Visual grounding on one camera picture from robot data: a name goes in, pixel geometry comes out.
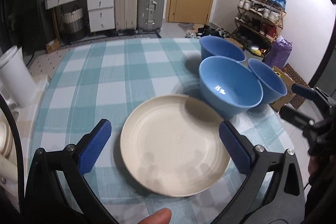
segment human hand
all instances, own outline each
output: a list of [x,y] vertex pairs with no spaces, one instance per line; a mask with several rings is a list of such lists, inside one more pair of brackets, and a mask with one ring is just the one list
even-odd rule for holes
[[170,219],[171,211],[168,208],[163,208],[141,220],[138,224],[169,224]]

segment beige plate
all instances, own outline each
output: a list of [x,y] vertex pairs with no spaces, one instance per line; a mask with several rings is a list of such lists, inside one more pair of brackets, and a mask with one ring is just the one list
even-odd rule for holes
[[186,95],[152,98],[127,118],[120,148],[131,175],[162,195],[191,196],[224,174],[230,156],[218,135],[215,110]]

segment metal bolt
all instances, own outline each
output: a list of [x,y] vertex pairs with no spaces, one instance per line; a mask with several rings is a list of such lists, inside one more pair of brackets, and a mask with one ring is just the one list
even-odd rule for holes
[[256,145],[255,150],[258,152],[264,152],[265,148],[262,145]]
[[36,154],[42,154],[42,153],[43,153],[43,148],[36,149]]
[[74,144],[68,144],[66,147],[65,147],[66,150],[68,151],[74,151],[75,149],[75,145]]
[[287,153],[293,156],[295,154],[293,149],[287,149]]

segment light blue bowl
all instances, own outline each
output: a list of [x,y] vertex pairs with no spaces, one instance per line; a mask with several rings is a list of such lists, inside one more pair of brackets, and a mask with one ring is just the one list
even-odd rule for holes
[[199,66],[202,98],[225,119],[260,104],[263,88],[253,72],[224,56],[204,59]]
[[251,58],[248,65],[251,71],[260,80],[264,97],[261,104],[270,104],[280,97],[287,95],[287,87],[283,80],[265,63]]
[[226,56],[239,62],[244,62],[246,60],[246,54],[242,49],[239,49],[237,46],[223,38],[209,35],[207,37],[202,37],[199,40],[199,43],[201,44],[202,60],[214,55]]

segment silver suitcase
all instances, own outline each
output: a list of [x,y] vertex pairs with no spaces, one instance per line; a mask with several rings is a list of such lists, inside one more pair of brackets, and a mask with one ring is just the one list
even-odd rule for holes
[[161,31],[165,0],[138,0],[139,33]]
[[135,30],[137,28],[138,0],[114,0],[115,29]]

